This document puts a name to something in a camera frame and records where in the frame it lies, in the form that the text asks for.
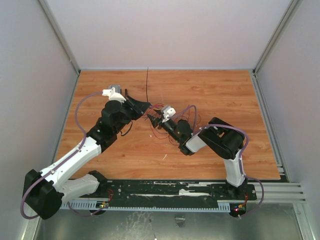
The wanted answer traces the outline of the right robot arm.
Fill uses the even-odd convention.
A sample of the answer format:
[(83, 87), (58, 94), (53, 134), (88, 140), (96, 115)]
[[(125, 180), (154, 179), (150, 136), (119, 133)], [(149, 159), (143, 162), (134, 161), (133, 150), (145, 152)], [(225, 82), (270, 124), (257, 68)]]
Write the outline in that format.
[(209, 147), (223, 159), (226, 171), (225, 191), (232, 199), (239, 199), (245, 193), (247, 185), (243, 169), (242, 153), (245, 147), (245, 135), (232, 125), (214, 117), (208, 125), (196, 133), (186, 120), (166, 122), (160, 117), (147, 115), (153, 128), (165, 130), (177, 143), (180, 151), (191, 156), (204, 147)]

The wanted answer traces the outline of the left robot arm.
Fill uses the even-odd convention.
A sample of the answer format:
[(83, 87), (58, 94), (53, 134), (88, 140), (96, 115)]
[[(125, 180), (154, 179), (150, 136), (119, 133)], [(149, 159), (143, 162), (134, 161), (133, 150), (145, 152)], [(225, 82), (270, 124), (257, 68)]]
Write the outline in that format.
[(112, 87), (91, 93), (84, 97), (101, 95), (108, 100), (95, 125), (83, 133), (82, 140), (66, 155), (40, 171), (30, 170), (24, 178), (22, 199), (19, 206), (21, 216), (26, 220), (51, 218), (64, 203), (86, 194), (103, 197), (108, 190), (102, 176), (88, 173), (82, 178), (70, 177), (83, 165), (102, 154), (117, 139), (124, 126), (141, 118), (151, 107), (148, 101), (139, 101), (121, 89)]

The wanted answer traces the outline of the black zip tie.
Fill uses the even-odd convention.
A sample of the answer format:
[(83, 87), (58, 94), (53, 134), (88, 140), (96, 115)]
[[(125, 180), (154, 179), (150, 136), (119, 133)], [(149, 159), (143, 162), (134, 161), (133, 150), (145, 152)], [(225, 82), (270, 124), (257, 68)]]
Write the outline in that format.
[(149, 77), (149, 66), (147, 67), (146, 70), (146, 78), (145, 78), (145, 96), (146, 96), (146, 101), (149, 102), (149, 95), (148, 95), (148, 77)]

